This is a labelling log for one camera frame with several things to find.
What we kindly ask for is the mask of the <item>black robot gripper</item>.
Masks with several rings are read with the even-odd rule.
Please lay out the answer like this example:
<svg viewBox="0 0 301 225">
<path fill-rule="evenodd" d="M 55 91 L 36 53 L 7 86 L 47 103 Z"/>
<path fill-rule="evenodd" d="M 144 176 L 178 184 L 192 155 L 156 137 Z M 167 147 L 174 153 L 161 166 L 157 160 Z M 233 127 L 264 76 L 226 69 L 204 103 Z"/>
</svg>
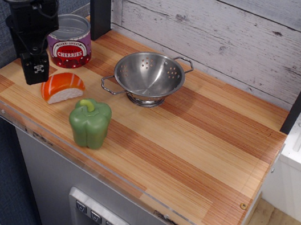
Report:
<svg viewBox="0 0 301 225">
<path fill-rule="evenodd" d="M 28 85 L 48 81 L 47 36 L 59 27 L 59 0 L 13 0 L 7 25 L 20 55 Z"/>
</svg>

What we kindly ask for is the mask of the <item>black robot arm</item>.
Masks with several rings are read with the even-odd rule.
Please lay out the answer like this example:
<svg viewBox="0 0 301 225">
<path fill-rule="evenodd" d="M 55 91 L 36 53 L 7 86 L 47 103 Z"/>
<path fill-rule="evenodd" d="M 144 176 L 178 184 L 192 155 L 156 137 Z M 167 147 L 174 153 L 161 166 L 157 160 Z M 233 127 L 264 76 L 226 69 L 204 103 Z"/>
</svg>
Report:
<svg viewBox="0 0 301 225">
<path fill-rule="evenodd" d="M 10 15 L 6 18 L 17 57 L 28 85 L 48 80 L 47 37 L 59 27 L 59 0 L 3 0 Z"/>
</svg>

